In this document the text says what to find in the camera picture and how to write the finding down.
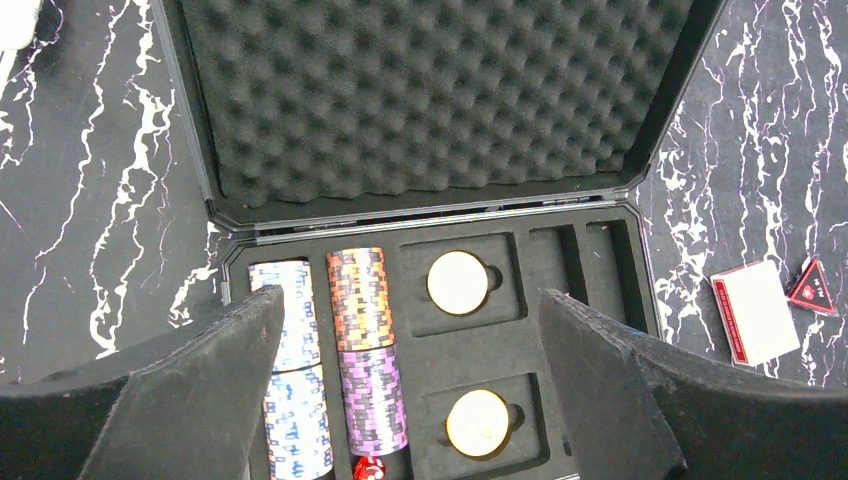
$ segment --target red triangle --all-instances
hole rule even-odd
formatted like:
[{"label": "red triangle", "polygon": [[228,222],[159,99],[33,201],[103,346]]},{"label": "red triangle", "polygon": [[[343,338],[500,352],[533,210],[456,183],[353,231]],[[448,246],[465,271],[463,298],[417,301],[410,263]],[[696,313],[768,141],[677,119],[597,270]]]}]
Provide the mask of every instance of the red triangle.
[{"label": "red triangle", "polygon": [[789,303],[826,315],[838,315],[818,257],[810,259],[801,279],[789,292]]}]

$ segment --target round disc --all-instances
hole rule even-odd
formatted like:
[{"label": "round disc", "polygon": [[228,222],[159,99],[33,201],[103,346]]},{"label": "round disc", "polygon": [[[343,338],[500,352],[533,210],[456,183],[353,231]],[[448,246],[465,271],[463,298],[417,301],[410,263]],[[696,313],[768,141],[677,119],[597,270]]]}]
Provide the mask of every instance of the round disc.
[{"label": "round disc", "polygon": [[427,290],[439,308],[452,315],[471,313],[483,303],[489,289],[486,267],[466,252],[448,252],[433,263]]},{"label": "round disc", "polygon": [[446,422],[454,448],[469,457],[488,455],[503,443],[509,430],[509,410],[489,390],[474,390],[454,404]]}]

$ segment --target black foam lining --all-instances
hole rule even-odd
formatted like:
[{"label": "black foam lining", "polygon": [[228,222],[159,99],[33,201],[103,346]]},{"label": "black foam lining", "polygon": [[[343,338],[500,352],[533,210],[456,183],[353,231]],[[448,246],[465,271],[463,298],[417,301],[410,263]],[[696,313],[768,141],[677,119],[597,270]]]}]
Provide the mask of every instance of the black foam lining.
[{"label": "black foam lining", "polygon": [[[391,230],[375,226],[361,233],[266,237],[262,245],[247,246],[227,261],[234,301],[249,294],[249,265],[293,258],[310,261],[335,458],[334,473],[328,478],[351,478],[355,459],[347,447],[325,255],[370,246],[381,247],[385,255],[404,401],[409,406],[409,447],[384,459],[388,478],[526,479],[576,473],[535,326],[539,298],[557,284],[589,305],[618,311],[619,320],[656,335],[639,225],[633,211],[623,206],[516,213],[409,222]],[[596,230],[610,240],[599,242]],[[487,310],[484,304],[470,315],[450,317],[423,300],[427,294],[422,278],[432,260],[455,249],[479,255],[504,278],[513,279],[511,286],[506,281],[490,283],[486,300],[509,315],[498,316],[498,309]],[[623,261],[624,256],[630,260]],[[614,298],[608,291],[620,294]],[[526,419],[501,453],[484,461],[457,454],[443,444],[444,435],[438,431],[446,405],[472,387],[502,394]],[[261,430],[257,441],[264,445]],[[267,478],[267,471],[267,456],[253,456],[253,478]]]},{"label": "black foam lining", "polygon": [[692,3],[183,0],[251,207],[621,170]]}]

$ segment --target black marble table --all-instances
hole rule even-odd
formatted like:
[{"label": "black marble table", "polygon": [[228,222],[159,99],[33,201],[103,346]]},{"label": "black marble table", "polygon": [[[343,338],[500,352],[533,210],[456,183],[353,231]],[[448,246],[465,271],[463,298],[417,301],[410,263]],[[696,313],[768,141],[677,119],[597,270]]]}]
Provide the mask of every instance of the black marble table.
[{"label": "black marble table", "polygon": [[[46,0],[0,80],[0,383],[37,380],[220,305],[218,254],[151,0]],[[707,283],[785,282],[821,256],[848,314],[848,10],[731,0],[648,179],[631,192],[666,341],[728,362]],[[802,348],[761,366],[848,380],[845,320],[793,310]]]}]

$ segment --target blue and white poker chip stack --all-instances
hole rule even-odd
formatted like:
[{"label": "blue and white poker chip stack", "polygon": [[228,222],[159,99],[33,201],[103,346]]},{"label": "blue and white poker chip stack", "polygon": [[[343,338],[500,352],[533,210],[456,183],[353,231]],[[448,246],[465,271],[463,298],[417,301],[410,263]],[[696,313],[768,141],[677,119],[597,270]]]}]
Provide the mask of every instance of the blue and white poker chip stack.
[{"label": "blue and white poker chip stack", "polygon": [[283,287],[285,321],[265,392],[271,479],[315,479],[333,469],[309,263],[251,265],[250,288]]}]

